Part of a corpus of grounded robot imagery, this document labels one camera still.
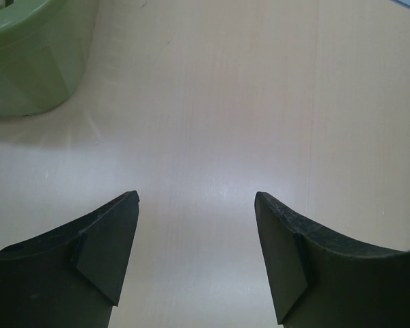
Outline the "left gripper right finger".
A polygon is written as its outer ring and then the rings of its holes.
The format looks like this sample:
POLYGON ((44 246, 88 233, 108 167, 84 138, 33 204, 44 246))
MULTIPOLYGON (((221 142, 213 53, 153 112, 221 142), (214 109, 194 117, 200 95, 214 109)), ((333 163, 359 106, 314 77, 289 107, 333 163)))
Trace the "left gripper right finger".
POLYGON ((284 327, 410 327, 410 251, 355 240, 266 192, 255 214, 284 327))

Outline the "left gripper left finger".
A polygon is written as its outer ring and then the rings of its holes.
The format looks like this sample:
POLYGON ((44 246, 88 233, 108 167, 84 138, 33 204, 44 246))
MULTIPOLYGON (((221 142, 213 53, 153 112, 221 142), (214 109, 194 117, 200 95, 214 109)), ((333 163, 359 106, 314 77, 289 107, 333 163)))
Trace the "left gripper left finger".
POLYGON ((0 251, 0 327, 108 327, 139 217, 127 191, 0 251))

